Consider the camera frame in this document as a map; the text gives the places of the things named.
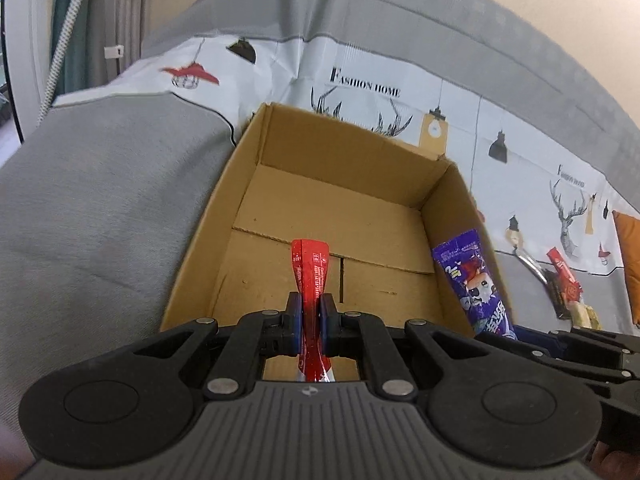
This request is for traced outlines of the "person's hand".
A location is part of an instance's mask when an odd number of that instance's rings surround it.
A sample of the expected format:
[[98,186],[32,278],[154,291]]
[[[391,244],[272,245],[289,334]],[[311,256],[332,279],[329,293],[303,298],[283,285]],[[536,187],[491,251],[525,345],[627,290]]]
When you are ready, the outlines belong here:
[[593,448],[588,460],[590,469],[605,480],[639,480],[640,456],[616,450],[602,442]]

